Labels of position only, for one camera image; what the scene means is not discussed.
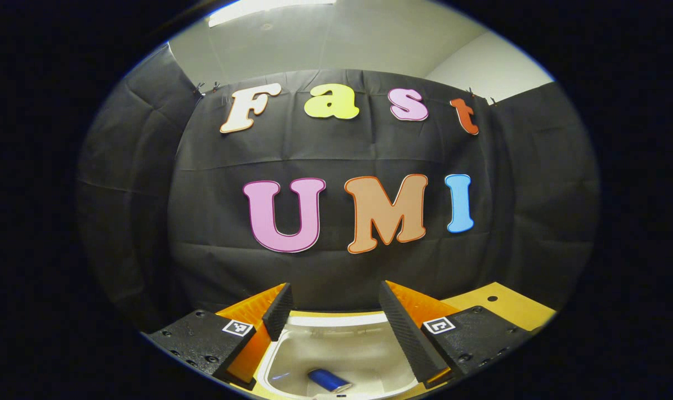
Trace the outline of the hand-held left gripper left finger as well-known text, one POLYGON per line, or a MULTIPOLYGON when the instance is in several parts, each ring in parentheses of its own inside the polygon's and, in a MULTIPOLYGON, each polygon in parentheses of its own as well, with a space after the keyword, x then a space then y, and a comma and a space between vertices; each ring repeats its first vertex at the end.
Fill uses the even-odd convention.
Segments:
POLYGON ((251 390, 292 309, 291 285, 281 283, 218 312, 192 311, 148 339, 206 375, 251 390))

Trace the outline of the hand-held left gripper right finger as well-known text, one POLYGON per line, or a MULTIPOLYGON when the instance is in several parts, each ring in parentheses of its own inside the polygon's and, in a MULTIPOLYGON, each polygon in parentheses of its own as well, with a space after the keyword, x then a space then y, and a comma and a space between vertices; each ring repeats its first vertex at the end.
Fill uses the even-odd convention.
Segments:
POLYGON ((426 389, 476 374, 532 337, 484 306, 460 310, 391 281, 380 283, 378 300, 426 389))

